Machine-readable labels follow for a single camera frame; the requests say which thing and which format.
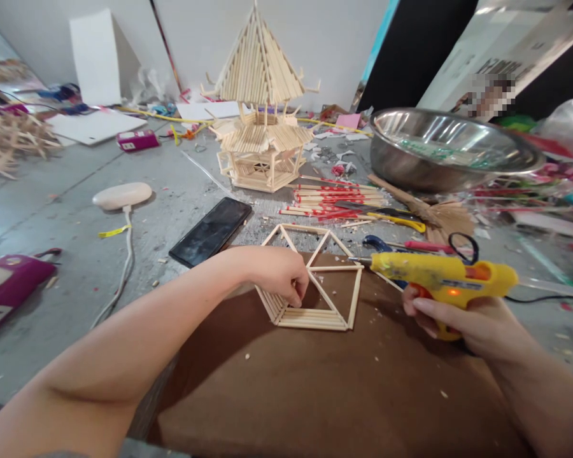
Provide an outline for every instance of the metal bowl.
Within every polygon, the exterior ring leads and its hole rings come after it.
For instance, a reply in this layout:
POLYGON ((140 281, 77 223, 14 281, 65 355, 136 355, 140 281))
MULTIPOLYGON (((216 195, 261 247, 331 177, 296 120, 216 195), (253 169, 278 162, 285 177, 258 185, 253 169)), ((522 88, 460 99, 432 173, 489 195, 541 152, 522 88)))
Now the metal bowl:
POLYGON ((406 190, 458 192, 545 163, 522 137, 443 111, 387 109, 371 116, 371 127, 371 167, 406 190))

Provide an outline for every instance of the white cable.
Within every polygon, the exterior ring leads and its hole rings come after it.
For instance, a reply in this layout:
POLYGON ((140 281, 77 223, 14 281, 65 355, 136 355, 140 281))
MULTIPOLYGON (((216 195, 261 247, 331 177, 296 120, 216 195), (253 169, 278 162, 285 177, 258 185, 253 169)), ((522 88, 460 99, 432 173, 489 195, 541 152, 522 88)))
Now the white cable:
POLYGON ((184 156, 185 156, 187 159, 189 159, 189 160, 190 160, 191 162, 193 162, 196 166, 198 166, 198 167, 202 170, 203 173, 205 173, 206 175, 208 175, 208 177, 209 177, 212 181, 215 182, 215 185, 217 185, 220 189, 222 189, 225 194, 227 194, 229 197, 231 197, 231 198, 234 199, 234 200, 238 200, 238 198, 233 194, 233 192, 231 192, 231 191, 228 190, 225 186, 223 186, 221 183, 219 183, 219 181, 218 181, 216 178, 214 178, 214 177, 212 176, 212 174, 211 174, 210 172, 208 172, 208 171, 204 168, 203 165, 201 165, 199 162, 197 162, 195 159, 193 159, 191 156, 189 156, 186 152, 184 152, 184 151, 180 151, 180 152, 183 153, 184 156))
MULTIPOLYGON (((132 206, 126 205, 125 207, 123 207, 123 212, 125 213, 125 220, 127 221, 127 225, 131 226, 132 220, 129 215, 132 212, 132 206)), ((94 323, 91 325, 91 328, 89 328, 89 330, 95 328, 102 321, 102 318, 105 315, 105 313, 109 312, 108 315, 110 316, 110 312, 112 312, 113 308, 117 304, 117 301, 121 297, 121 294, 123 293, 123 288, 125 286, 125 282, 129 278, 129 274, 131 273, 131 267, 134 264, 133 257, 134 257, 134 248, 132 245, 132 228, 130 227, 127 229, 127 259, 125 260, 123 273, 121 274, 119 289, 117 290, 115 296, 110 300, 110 302, 107 303, 106 306, 104 306, 104 308, 99 313, 99 315, 97 316, 97 318, 95 319, 94 323)))

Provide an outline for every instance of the smartphone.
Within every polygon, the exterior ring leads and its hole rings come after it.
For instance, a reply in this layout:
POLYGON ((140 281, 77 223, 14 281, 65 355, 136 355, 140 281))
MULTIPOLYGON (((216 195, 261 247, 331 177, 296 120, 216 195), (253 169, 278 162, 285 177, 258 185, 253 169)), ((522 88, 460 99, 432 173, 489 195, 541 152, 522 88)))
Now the smartphone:
POLYGON ((170 257, 195 267, 221 250, 252 211, 244 202, 225 197, 170 250, 170 257))

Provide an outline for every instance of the gray floor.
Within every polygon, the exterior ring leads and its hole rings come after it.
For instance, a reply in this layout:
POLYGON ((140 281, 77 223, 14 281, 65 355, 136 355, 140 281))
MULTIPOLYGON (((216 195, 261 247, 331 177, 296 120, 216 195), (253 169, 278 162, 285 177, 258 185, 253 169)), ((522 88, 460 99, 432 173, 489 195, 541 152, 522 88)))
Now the gray floor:
MULTIPOLYGON (((151 122, 153 128, 161 125, 151 122)), ((99 239, 97 233, 119 228, 125 220, 120 213, 103 212, 92 204, 98 191, 131 181, 145 181, 154 190, 152 199, 132 214, 136 264, 119 307, 150 291, 153 281, 165 283, 187 270, 173 260, 162 264, 157 259, 168 258, 170 247, 224 197, 224 192, 189 162, 181 149, 188 150, 231 189, 229 180, 219 175, 217 143, 212 135, 206 141, 208 149, 202 153, 194 152, 188 141, 178 148, 166 142, 161 148, 133 154, 122 153, 113 141, 94 148, 76 145, 58 152, 48 162, 30 159, 23 163, 16 182, 0 180, 0 256, 32 254, 50 247, 64 250, 55 286, 38 291, 0 329, 0 403, 7 402, 51 359, 86 334, 117 288, 126 255, 125 235, 99 239)), ((318 141, 322 146, 332 146, 335 152, 340 152, 340 142, 343 140, 318 141)), ((350 148, 359 155, 355 159, 356 177, 364 182, 369 171, 369 141, 356 142, 350 148)), ((313 165, 327 173, 329 166, 322 161, 313 165)), ((313 173, 310 164, 304 167, 313 173)), ((290 201, 287 189, 274 195, 239 189, 232 192, 254 208, 236 244, 261 243, 279 222, 309 223, 277 214, 290 201)), ((409 240, 413 235, 408 228, 385 223, 365 225, 355 232, 337 227, 336 233, 345 241, 351 240, 348 245, 355 254, 369 253, 360 245, 367 233, 393 241, 409 240)), ((489 233, 491 240, 479 240, 482 259, 508 263, 526 276, 556 281, 520 246, 515 231, 499 226, 489 233)), ((573 254, 562 248, 563 242, 538 235, 527 239, 573 276, 573 254)), ((518 287, 513 295, 532 298, 543 292, 518 287)), ((548 351, 573 368, 573 312, 564 311, 558 301, 513 305, 513 310, 548 351), (557 333, 570 339, 557 338, 557 333)))

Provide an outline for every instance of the purple object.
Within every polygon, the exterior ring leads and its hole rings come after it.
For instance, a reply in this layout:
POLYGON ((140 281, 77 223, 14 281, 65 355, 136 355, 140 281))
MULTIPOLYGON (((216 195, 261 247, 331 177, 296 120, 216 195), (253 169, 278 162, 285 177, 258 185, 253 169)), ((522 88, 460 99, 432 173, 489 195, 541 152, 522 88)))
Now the purple object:
POLYGON ((159 139, 151 129, 117 134, 117 144, 126 153, 159 146, 159 139))
POLYGON ((21 254, 0 258, 0 268, 12 272, 0 285, 0 325, 32 292, 56 271, 53 264, 21 254))

